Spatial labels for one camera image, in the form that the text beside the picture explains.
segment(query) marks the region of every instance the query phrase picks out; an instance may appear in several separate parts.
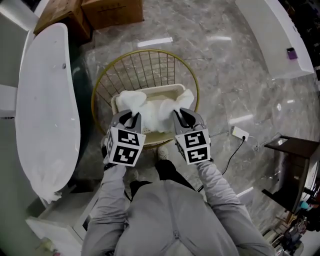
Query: black pants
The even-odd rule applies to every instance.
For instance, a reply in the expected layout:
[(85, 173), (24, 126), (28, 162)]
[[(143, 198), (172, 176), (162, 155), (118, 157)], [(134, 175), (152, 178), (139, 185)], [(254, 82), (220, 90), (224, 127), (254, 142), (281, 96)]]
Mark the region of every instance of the black pants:
[[(159, 174), (159, 178), (161, 181), (172, 180), (176, 183), (180, 183), (192, 190), (195, 190), (191, 184), (176, 170), (174, 164), (169, 160), (160, 160), (155, 164), (155, 168)], [(131, 196), (134, 198), (138, 189), (143, 185), (151, 184), (149, 181), (133, 181), (130, 183)]]

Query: wire laundry basket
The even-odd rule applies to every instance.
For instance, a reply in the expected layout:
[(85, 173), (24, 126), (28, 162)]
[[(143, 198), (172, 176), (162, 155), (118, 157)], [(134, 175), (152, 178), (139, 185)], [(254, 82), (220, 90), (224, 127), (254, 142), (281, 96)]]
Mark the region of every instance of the wire laundry basket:
[[(150, 87), (173, 85), (179, 67), (185, 67), (192, 76), (199, 105), (199, 85), (190, 66), (173, 53), (160, 49), (143, 49), (126, 53), (109, 63), (99, 76), (91, 97), (91, 111), (95, 125), (105, 135), (112, 118), (111, 100), (122, 91), (135, 91)], [(168, 143), (146, 145), (152, 149)]]

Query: cardboard box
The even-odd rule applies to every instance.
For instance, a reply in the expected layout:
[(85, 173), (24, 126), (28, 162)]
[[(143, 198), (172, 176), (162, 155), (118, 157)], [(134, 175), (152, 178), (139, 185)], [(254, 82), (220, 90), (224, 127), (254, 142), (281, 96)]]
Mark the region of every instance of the cardboard box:
[(80, 45), (90, 41), (92, 28), (81, 9), (82, 0), (50, 0), (45, 7), (34, 34), (38, 35), (54, 23), (64, 23), (68, 28), (69, 39)]
[(83, 0), (82, 10), (95, 30), (144, 20), (142, 0)]

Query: gray sleeve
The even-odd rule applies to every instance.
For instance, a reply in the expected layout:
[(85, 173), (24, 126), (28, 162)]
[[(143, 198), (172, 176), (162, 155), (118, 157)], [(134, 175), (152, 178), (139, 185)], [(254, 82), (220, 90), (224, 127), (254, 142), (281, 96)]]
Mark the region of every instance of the gray sleeve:
[(196, 166), (207, 202), (233, 240), (239, 254), (274, 256), (274, 249), (254, 226), (246, 207), (240, 203), (216, 165), (205, 161)]
[(115, 250), (126, 220), (125, 173), (126, 167), (123, 165), (116, 165), (104, 172), (95, 206), (96, 215), (89, 222), (81, 256), (102, 256)]

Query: shoe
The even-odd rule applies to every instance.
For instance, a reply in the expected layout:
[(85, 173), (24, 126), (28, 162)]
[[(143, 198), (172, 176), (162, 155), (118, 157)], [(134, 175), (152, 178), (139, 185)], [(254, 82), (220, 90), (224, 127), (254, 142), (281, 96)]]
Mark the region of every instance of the shoe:
[(128, 184), (134, 181), (139, 181), (139, 173), (136, 168), (127, 168), (124, 178)]
[(169, 160), (169, 152), (165, 146), (160, 146), (157, 149), (158, 161), (159, 160)]

